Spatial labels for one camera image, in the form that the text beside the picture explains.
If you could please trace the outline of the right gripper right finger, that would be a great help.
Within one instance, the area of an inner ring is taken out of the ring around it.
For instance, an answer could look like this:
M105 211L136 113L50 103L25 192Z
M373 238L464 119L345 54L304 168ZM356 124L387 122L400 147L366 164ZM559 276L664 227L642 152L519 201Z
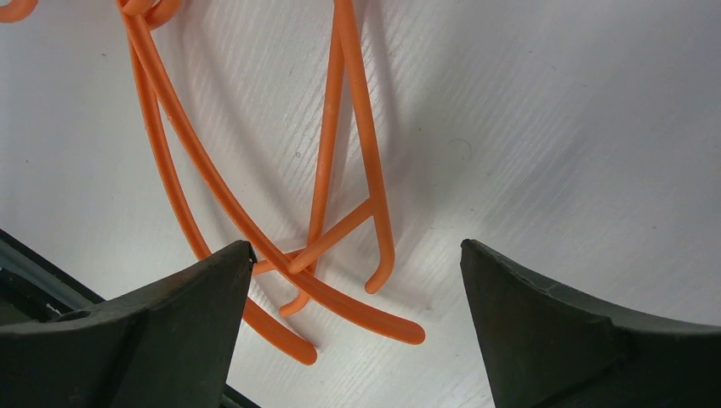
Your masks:
M461 248L496 406L719 406L718 326L607 302L476 240Z

